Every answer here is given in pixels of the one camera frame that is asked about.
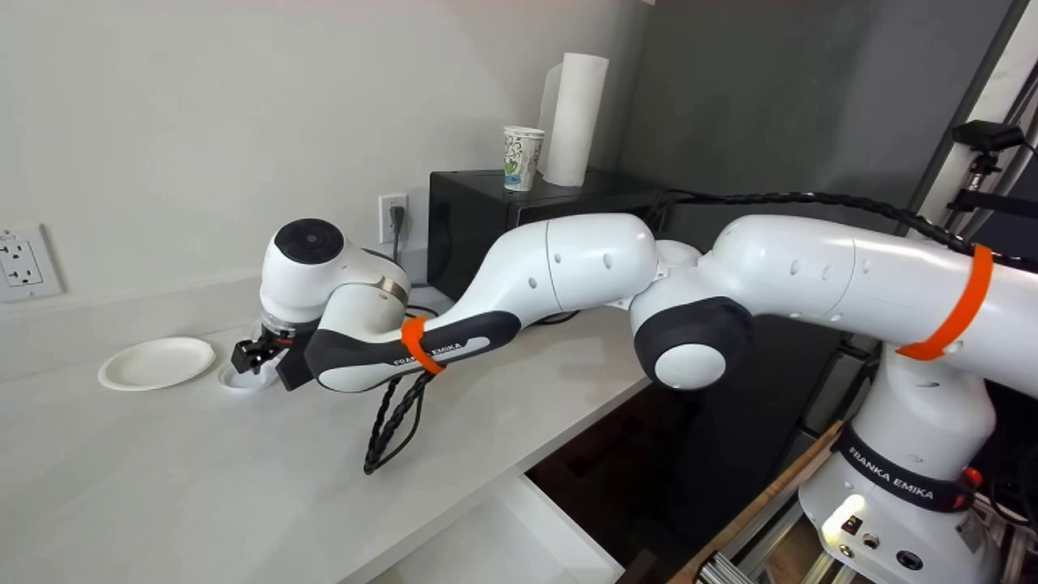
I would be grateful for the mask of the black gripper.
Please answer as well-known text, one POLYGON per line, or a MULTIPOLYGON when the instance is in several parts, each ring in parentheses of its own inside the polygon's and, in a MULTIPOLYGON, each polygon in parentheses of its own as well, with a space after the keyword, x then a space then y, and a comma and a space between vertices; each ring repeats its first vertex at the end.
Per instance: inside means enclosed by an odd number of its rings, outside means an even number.
POLYGON ((272 360, 277 381, 286 391, 298 391, 316 381, 316 373, 304 360, 304 348, 310 345, 310 338, 316 338, 310 324, 286 328, 286 332, 265 328, 259 335, 259 340, 237 340, 234 345, 231 366, 237 373, 256 373, 265 360, 272 360))

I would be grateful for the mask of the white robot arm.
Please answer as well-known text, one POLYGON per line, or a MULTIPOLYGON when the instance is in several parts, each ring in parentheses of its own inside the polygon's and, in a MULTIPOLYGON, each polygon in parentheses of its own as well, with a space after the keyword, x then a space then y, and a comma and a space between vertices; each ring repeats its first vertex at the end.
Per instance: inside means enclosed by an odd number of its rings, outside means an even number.
POLYGON ((630 315, 641 371, 671 391, 725 377, 760 315, 867 335, 876 384, 825 467, 797 486, 822 544, 880 584, 992 584, 999 552, 973 510, 992 387, 1038 392, 1038 277, 992 249, 811 219, 750 215, 710 249, 657 241, 632 215, 523 224, 438 318, 404 311, 404 272, 317 219, 265 246, 263 328, 234 348, 250 384, 362 392, 510 345, 563 311, 630 315))

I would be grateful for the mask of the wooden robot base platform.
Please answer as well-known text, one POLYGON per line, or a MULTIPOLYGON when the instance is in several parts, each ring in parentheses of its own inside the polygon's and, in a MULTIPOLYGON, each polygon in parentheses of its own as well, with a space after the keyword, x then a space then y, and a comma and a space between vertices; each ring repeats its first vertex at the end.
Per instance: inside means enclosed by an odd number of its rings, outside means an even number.
POLYGON ((743 506, 669 584, 852 584, 806 523, 797 490, 830 458, 842 426, 814 437, 750 506, 743 506))

